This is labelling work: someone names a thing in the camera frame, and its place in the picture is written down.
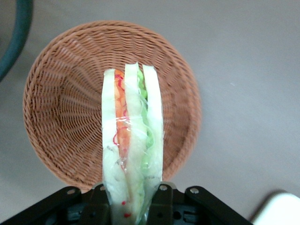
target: woven basket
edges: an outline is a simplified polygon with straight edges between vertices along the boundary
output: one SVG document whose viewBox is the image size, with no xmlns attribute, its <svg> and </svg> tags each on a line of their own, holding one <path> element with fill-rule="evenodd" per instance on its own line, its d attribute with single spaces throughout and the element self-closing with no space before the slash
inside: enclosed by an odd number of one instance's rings
<svg viewBox="0 0 300 225">
<path fill-rule="evenodd" d="M 27 78 L 23 114 L 33 148 L 69 185 L 88 191 L 102 180 L 103 73 L 126 63 L 153 65 L 164 109 L 164 170 L 169 180 L 186 162 L 201 122 L 193 73 L 162 36 L 122 21 L 74 27 L 48 44 Z"/>
</svg>

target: green cable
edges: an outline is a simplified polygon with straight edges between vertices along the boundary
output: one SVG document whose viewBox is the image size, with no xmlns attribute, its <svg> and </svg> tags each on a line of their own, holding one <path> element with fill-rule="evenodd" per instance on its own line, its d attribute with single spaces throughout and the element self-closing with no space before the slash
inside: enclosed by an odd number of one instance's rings
<svg viewBox="0 0 300 225">
<path fill-rule="evenodd" d="M 18 59 L 30 30 L 33 0 L 16 1 L 15 27 L 9 46 L 0 60 L 0 82 Z"/>
</svg>

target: plastic wrap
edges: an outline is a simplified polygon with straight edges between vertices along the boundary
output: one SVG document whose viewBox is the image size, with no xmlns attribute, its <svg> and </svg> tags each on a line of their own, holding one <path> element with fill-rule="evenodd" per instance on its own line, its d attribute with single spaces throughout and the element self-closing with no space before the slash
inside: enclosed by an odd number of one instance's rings
<svg viewBox="0 0 300 225">
<path fill-rule="evenodd" d="M 146 224 L 163 169 L 163 115 L 154 67 L 109 69 L 102 90 L 103 181 L 113 225 Z"/>
</svg>

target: gray floor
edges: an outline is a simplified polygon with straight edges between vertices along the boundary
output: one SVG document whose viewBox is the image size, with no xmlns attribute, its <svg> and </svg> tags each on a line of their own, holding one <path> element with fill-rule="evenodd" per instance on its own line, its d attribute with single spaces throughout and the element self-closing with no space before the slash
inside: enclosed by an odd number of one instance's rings
<svg viewBox="0 0 300 225">
<path fill-rule="evenodd" d="M 15 1 L 0 1 L 0 55 Z M 58 34 L 125 20 L 167 38 L 189 62 L 202 96 L 197 147 L 172 180 L 200 185 L 249 218 L 270 192 L 300 196 L 300 2 L 35 1 L 29 40 L 0 83 L 0 221 L 64 187 L 40 162 L 23 125 L 28 71 Z"/>
</svg>

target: shredded carrot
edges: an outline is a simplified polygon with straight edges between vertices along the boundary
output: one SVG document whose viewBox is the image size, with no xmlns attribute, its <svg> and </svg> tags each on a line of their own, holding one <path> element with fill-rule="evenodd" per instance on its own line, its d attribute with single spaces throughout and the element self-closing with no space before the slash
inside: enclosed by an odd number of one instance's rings
<svg viewBox="0 0 300 225">
<path fill-rule="evenodd" d="M 119 147 L 120 158 L 123 160 L 123 164 L 121 164 L 121 167 L 123 168 L 123 170 L 125 170 L 130 140 L 130 124 L 125 98 L 124 73 L 119 70 L 115 70 L 114 74 L 116 118 L 124 119 L 117 119 L 117 134 L 113 138 L 113 143 L 118 145 Z"/>
</svg>

